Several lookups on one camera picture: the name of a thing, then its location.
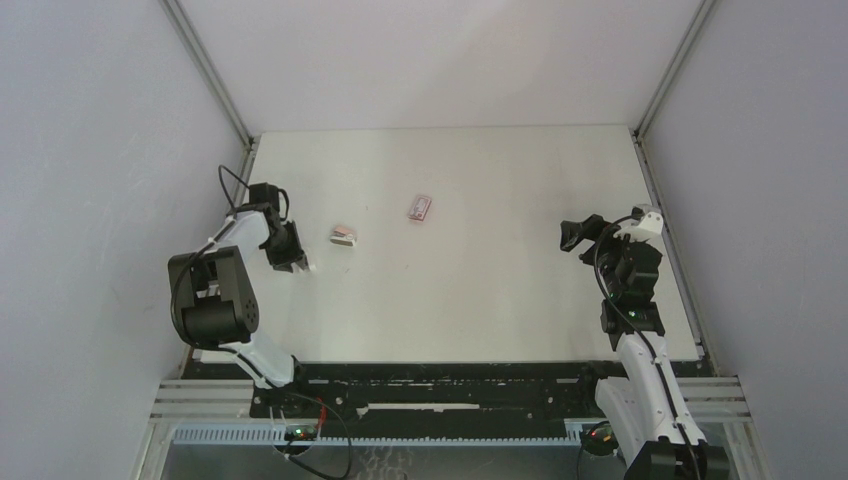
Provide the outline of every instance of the white robotic arm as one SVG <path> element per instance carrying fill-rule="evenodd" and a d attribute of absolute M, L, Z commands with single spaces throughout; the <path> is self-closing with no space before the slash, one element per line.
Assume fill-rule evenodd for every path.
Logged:
<path fill-rule="evenodd" d="M 595 269 L 604 294 L 601 327 L 627 373 L 598 380 L 595 403 L 627 462 L 626 480 L 728 478 L 726 453 L 707 445 L 686 407 L 651 301 L 662 254 L 645 242 L 661 235 L 662 227 L 662 214 L 649 205 L 637 205 L 612 223 L 592 215 L 561 224 L 563 251 L 584 239 L 595 241 L 580 259 Z"/>
<path fill-rule="evenodd" d="M 259 388 L 281 387 L 294 380 L 297 360 L 259 328 L 245 262 L 260 249 L 275 270 L 306 269 L 308 262 L 294 222 L 280 219 L 281 190 L 249 189 L 250 201 L 231 212 L 205 247 L 168 262 L 172 320 L 187 344 L 233 355 Z"/>

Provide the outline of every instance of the wire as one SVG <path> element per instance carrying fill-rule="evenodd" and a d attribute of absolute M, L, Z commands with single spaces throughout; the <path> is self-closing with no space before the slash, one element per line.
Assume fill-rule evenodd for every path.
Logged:
<path fill-rule="evenodd" d="M 312 402 L 316 405 L 319 405 L 322 408 L 326 408 L 330 413 L 332 413 L 333 415 L 336 416 L 336 418 L 339 419 L 339 422 L 341 422 L 341 424 L 342 424 L 342 428 L 344 428 L 345 437 L 347 438 L 347 453 L 348 453 L 348 455 L 347 455 L 347 468 L 345 469 L 345 473 L 343 473 L 341 476 L 336 477 L 336 476 L 333 476 L 333 475 L 328 475 L 326 473 L 319 472 L 318 470 L 316 470 L 316 469 L 310 467 L 309 465 L 301 462 L 298 458 L 293 457 L 293 456 L 288 457 L 289 461 L 292 462 L 293 464 L 297 465 L 298 467 L 306 470 L 307 472 L 309 472 L 309 473 L 311 473 L 311 474 L 313 474 L 317 477 L 323 478 L 325 480 L 344 480 L 345 478 L 347 478 L 350 475 L 350 469 L 353 466 L 353 441 L 350 438 L 350 432 L 348 432 L 348 430 L 347 430 L 347 425 L 345 425 L 344 420 L 342 420 L 342 416 L 339 415 L 339 412 L 333 410 L 326 403 L 324 403 L 324 402 L 322 402 L 318 399 L 308 397 L 306 395 L 301 395 L 301 394 L 295 393 L 295 392 L 283 392 L 283 393 L 290 396 L 290 397 L 300 398 L 300 399 L 303 399 L 303 400 L 309 400 L 310 402 Z M 294 442 L 294 438 L 289 440 L 289 443 L 286 445 L 285 448 L 287 449 L 293 442 Z"/>
<path fill-rule="evenodd" d="M 653 361 L 654 366 L 657 369 L 657 373 L 659 373 L 660 381 L 662 381 L 663 390 L 665 391 L 665 397 L 666 397 L 666 400 L 668 401 L 669 408 L 671 409 L 671 414 L 676 421 L 677 417 L 678 417 L 677 407 L 675 406 L 674 399 L 671 396 L 671 389 L 668 386 L 668 380 L 666 380 L 666 378 L 665 378 L 665 372 L 663 372 L 662 366 L 659 363 L 657 363 L 658 357 L 657 357 L 657 352 L 654 350 L 654 346 L 651 345 L 651 342 L 648 341 L 648 337 L 646 337 L 645 334 L 642 333 L 641 330 L 636 328 L 636 326 L 633 325 L 633 323 L 630 321 L 630 319 L 627 318 L 627 316 L 613 302 L 612 297 L 610 296 L 609 292 L 606 289 L 606 286 L 604 285 L 604 282 L 601 280 L 601 269 L 600 269 L 600 266 L 598 265 L 598 253 L 601 251 L 601 244 L 606 239 L 608 234 L 612 231 L 612 228 L 614 226 L 621 224 L 621 222 L 624 222 L 625 220 L 635 220 L 635 219 L 636 219 L 636 217 L 633 216 L 633 215 L 621 217 L 618 220 L 616 220 L 616 221 L 610 223 L 609 225 L 607 225 L 606 227 L 604 227 L 604 229 L 601 231 L 601 234 L 598 236 L 598 240 L 595 242 L 595 255 L 594 255 L 594 262 L 593 262 L 594 263 L 594 270 L 595 270 L 595 280 L 598 282 L 598 287 L 601 289 L 601 293 L 603 293 L 604 298 L 607 300 L 607 302 L 609 302 L 609 304 L 612 306 L 613 310 L 615 310 L 615 312 L 618 314 L 618 316 L 621 317 L 622 320 L 624 320 L 624 323 L 626 323 L 627 326 L 630 327 L 631 330 L 633 330 L 634 332 L 636 332 L 637 335 L 639 335 L 639 338 L 642 339 L 642 342 L 645 344 L 645 346 L 648 347 L 648 351 L 651 353 L 651 360 Z M 686 448 L 689 450 L 689 455 L 692 457 L 692 467 L 694 469 L 695 478 L 696 478 L 696 480 L 701 480 L 701 467 L 698 465 L 698 460 L 695 457 L 695 451 L 692 449 L 692 442 L 689 440 L 689 436 L 686 434 L 686 429 L 683 427 L 682 424 L 677 423 L 677 430 L 680 431 L 680 435 L 683 437 L 683 441 L 686 444 Z"/>
<path fill-rule="evenodd" d="M 609 424 L 609 420 L 604 420 L 602 422 L 598 422 L 595 425 L 593 425 L 592 428 L 590 428 L 588 432 L 586 432 L 586 435 L 592 435 L 592 433 L 594 433 L 595 430 L 603 427 L 604 425 L 608 425 L 608 424 Z M 586 449 L 584 448 L 583 442 L 580 442 L 580 450 L 577 450 L 577 461 L 575 462 L 575 465 L 574 465 L 574 470 L 575 470 L 574 478 L 576 480 L 580 480 L 580 459 L 583 458 L 583 452 L 585 450 Z"/>
<path fill-rule="evenodd" d="M 283 196 L 283 200 L 286 201 L 286 214 L 283 218 L 280 219 L 281 222 L 286 223 L 286 220 L 289 219 L 289 194 L 286 193 L 282 188 L 280 189 L 280 195 Z"/>
<path fill-rule="evenodd" d="M 248 186 L 247 182 L 242 180 L 241 177 L 236 175 L 232 170 L 230 170 L 226 166 L 218 165 L 218 182 L 221 184 L 221 189 L 224 191 L 224 196 L 227 197 L 227 203 L 230 204 L 230 212 L 233 212 L 236 209 L 236 204 L 233 201 L 233 198 L 230 196 L 230 191 L 227 190 L 227 186 L 224 185 L 224 172 L 229 173 L 233 178 L 238 180 L 240 184 L 244 185 L 244 188 L 250 188 L 250 186 Z"/>
<path fill-rule="evenodd" d="M 250 369 L 253 370 L 253 372 L 256 373 L 256 375 L 259 378 L 261 378 L 266 384 L 271 385 L 271 382 L 269 382 L 268 379 L 265 378 L 264 375 L 262 375 L 262 372 L 260 372 L 259 369 L 256 368 L 256 365 L 254 365 L 244 355 L 242 355 L 241 353 L 235 352 L 235 351 L 232 351 L 232 353 L 234 353 L 242 362 L 244 362 L 245 365 L 250 367 Z M 301 462 L 297 458 L 295 458 L 291 455 L 288 455 L 286 453 L 286 450 L 296 440 L 295 438 L 292 438 L 291 440 L 289 440 L 289 442 L 286 444 L 286 446 L 283 447 L 283 449 L 281 450 L 284 454 L 287 455 L 286 458 L 290 462 L 292 462 L 293 464 L 297 465 L 298 467 L 306 470 L 307 472 L 309 472 L 309 473 L 311 473 L 311 474 L 313 474 L 317 477 L 323 478 L 324 480 L 344 480 L 344 479 L 346 479 L 350 475 L 350 470 L 353 467 L 353 440 L 351 440 L 350 432 L 347 429 L 347 424 L 344 422 L 344 419 L 342 419 L 342 416 L 339 415 L 339 412 L 335 411 L 333 408 L 331 408 L 329 405 L 327 405 L 323 401 L 309 397 L 307 395 L 301 395 L 299 393 L 287 392 L 287 391 L 281 391 L 281 393 L 283 393 L 284 395 L 288 395 L 290 397 L 300 398 L 302 400 L 308 400 L 308 401 L 320 406 L 322 408 L 322 410 L 326 409 L 327 411 L 329 411 L 330 413 L 335 415 L 336 418 L 339 419 L 339 423 L 342 424 L 342 429 L 344 429 L 344 432 L 345 432 L 345 438 L 347 438 L 347 468 L 345 469 L 345 473 L 343 473 L 340 477 L 335 477 L 335 476 L 332 476 L 332 475 L 328 475 L 326 473 L 319 472 L 318 470 L 316 470 L 316 469 L 310 467 L 309 465 Z"/>

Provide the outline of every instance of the white table surface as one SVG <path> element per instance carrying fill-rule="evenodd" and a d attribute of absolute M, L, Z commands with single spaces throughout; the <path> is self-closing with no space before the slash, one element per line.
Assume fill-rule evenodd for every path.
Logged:
<path fill-rule="evenodd" d="M 626 127 L 272 132 L 257 182 L 288 191 L 316 265 L 275 272 L 264 252 L 247 265 L 260 328 L 301 361 L 615 358 L 577 258 L 590 243 L 561 252 L 559 223 L 650 203 Z M 406 217 L 418 194 L 433 198 L 423 223 Z M 355 247 L 330 243 L 336 225 Z M 667 259 L 655 300 L 672 358 L 696 359 Z"/>

